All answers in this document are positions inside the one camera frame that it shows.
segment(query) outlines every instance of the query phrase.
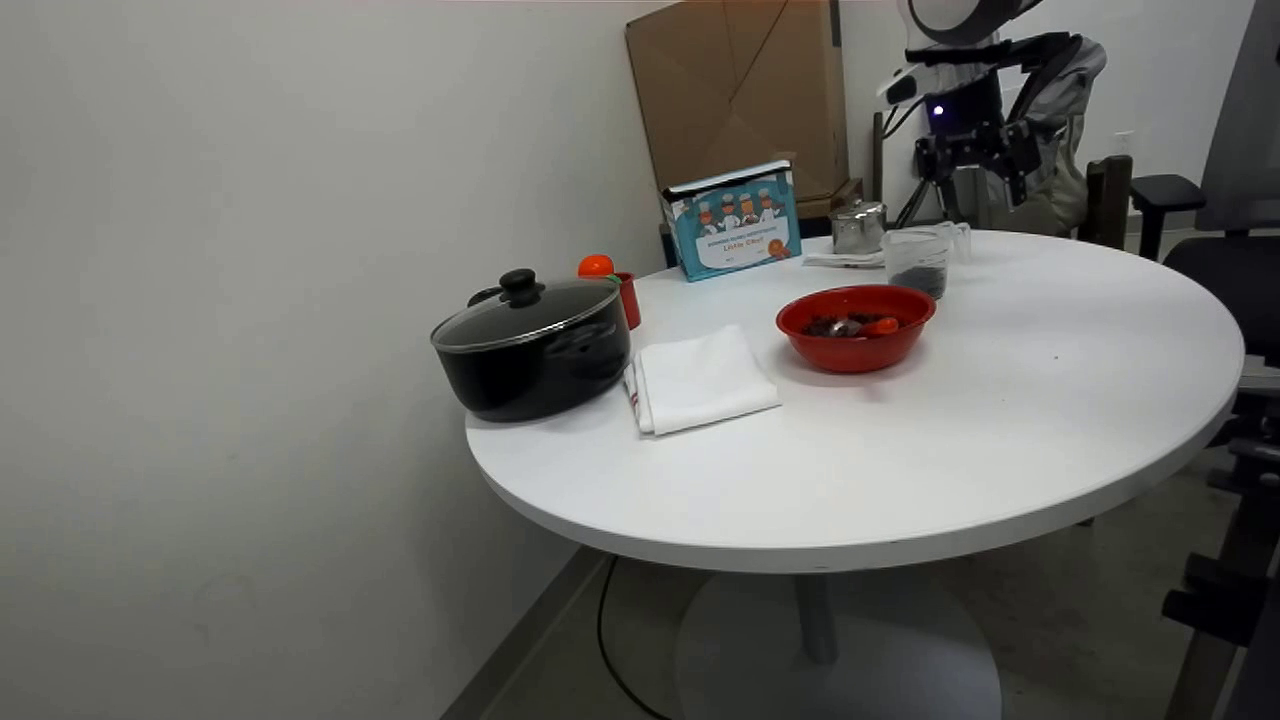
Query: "black pot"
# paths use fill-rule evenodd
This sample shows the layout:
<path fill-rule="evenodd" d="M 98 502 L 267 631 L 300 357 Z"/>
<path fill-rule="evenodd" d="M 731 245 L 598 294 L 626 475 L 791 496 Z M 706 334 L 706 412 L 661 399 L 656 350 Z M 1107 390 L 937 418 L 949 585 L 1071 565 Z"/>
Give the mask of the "black pot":
<path fill-rule="evenodd" d="M 541 284 L 528 270 L 476 294 L 433 346 L 457 399 L 480 422 L 537 422 L 609 391 L 626 367 L 611 280 Z"/>

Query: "pot lid knob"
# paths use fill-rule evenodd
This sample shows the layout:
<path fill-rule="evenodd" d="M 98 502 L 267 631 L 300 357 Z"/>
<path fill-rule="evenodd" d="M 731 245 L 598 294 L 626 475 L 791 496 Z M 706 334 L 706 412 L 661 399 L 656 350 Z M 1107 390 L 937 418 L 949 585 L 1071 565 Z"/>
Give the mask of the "pot lid knob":
<path fill-rule="evenodd" d="M 503 277 L 495 280 L 495 288 L 503 288 L 503 294 L 533 294 L 533 288 L 537 288 L 537 277 L 533 277 L 533 270 L 512 270 L 512 274 L 503 274 Z"/>
<path fill-rule="evenodd" d="M 528 304 L 537 304 L 537 295 L 541 295 L 541 284 L 537 284 L 533 270 L 512 270 L 512 274 L 503 274 L 503 277 L 495 280 L 495 288 L 503 294 L 503 302 L 506 302 L 512 307 L 528 307 Z"/>

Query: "black chair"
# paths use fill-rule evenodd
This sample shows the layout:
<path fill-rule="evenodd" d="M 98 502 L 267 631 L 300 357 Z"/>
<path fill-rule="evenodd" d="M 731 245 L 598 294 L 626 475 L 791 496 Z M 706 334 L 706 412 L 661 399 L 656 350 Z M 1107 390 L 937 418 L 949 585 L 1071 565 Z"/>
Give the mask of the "black chair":
<path fill-rule="evenodd" d="M 1198 214 L 1197 227 L 1242 241 L 1280 227 L 1280 6 L 1256 0 L 1235 74 L 1215 120 L 1204 190 L 1185 175 L 1133 181 L 1143 217 L 1138 255 L 1158 255 L 1167 214 Z"/>
<path fill-rule="evenodd" d="M 1235 317 L 1242 350 L 1263 365 L 1280 365 L 1280 241 L 1256 236 L 1259 227 L 1280 227 L 1274 51 L 1280 0 L 1256 0 L 1228 99 L 1215 120 L 1204 190 L 1185 175 L 1133 181 L 1133 203 L 1143 214 L 1138 255 L 1158 259 L 1167 214 L 1197 210 L 1197 227 L 1218 233 L 1174 245 L 1162 265 L 1215 294 Z M 1185 588 L 1162 600 L 1162 618 L 1197 629 L 1167 704 L 1173 720 L 1215 716 L 1235 654 L 1256 639 L 1256 623 L 1274 585 L 1280 391 L 1242 390 L 1218 444 L 1230 444 L 1235 468 L 1218 475 L 1215 489 L 1235 493 L 1239 509 L 1218 555 L 1192 555 Z"/>

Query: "cup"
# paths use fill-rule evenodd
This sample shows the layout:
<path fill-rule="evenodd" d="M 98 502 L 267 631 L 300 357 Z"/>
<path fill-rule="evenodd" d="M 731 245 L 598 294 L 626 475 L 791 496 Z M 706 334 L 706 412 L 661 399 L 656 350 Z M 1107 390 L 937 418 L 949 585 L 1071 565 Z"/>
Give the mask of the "cup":
<path fill-rule="evenodd" d="M 970 233 L 968 233 L 968 226 L 953 226 L 953 219 L 944 219 L 944 226 L 941 226 L 941 236 L 949 241 L 953 259 L 970 255 Z"/>
<path fill-rule="evenodd" d="M 832 251 L 871 255 L 883 251 L 883 203 L 843 203 L 832 214 Z"/>
<path fill-rule="evenodd" d="M 949 294 L 953 245 L 941 236 L 888 236 L 883 270 L 888 284 L 916 288 L 931 302 Z"/>

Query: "folded towel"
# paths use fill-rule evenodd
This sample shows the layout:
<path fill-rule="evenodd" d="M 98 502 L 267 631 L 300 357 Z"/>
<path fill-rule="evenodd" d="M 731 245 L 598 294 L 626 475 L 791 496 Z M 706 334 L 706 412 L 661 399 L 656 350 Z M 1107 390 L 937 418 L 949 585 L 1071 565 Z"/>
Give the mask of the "folded towel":
<path fill-rule="evenodd" d="M 723 423 L 778 406 L 741 329 L 639 350 L 626 395 L 643 437 Z"/>

